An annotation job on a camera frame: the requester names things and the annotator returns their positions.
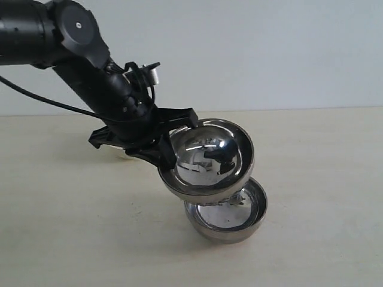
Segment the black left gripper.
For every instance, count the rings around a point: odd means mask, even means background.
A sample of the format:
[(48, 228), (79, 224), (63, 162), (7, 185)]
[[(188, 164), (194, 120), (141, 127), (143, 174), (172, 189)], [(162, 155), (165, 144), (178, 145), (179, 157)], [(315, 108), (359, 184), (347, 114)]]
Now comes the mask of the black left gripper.
[(158, 109), (149, 97), (93, 97), (88, 99), (88, 106), (105, 123), (90, 135), (89, 142), (95, 148), (117, 146), (132, 157), (159, 158), (160, 166), (175, 166), (177, 162), (171, 139), (162, 127), (194, 129), (199, 120), (193, 108)]

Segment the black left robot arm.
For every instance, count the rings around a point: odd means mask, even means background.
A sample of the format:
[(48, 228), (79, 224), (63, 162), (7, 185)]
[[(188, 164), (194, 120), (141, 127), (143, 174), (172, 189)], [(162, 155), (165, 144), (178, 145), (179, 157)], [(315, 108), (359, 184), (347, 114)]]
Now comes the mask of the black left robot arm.
[(116, 146), (128, 156), (173, 169), (170, 131), (194, 128), (191, 108), (156, 106), (157, 64), (120, 67), (111, 58), (92, 12), (75, 1), (2, 1), (1, 65), (51, 68), (104, 122), (89, 142)]

